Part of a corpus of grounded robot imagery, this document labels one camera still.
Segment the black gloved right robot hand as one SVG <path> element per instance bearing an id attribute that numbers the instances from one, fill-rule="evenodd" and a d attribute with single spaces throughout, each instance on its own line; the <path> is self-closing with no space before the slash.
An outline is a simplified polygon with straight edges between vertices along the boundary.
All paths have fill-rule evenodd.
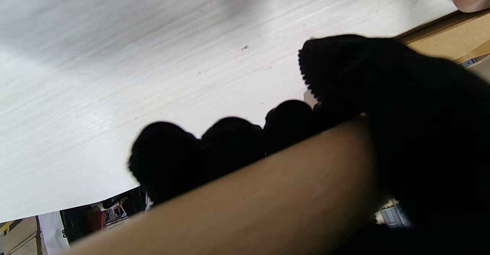
<path id="1" fill-rule="evenodd" d="M 411 225 L 370 222 L 335 254 L 488 255 L 489 214 L 463 215 L 489 198 L 488 82 L 397 40 L 352 34 L 306 41 L 299 65 L 314 107 L 287 100 L 263 127 L 227 117 L 200 139 L 173 123 L 146 126 L 128 169 L 154 206 L 366 114 L 378 184 Z"/>

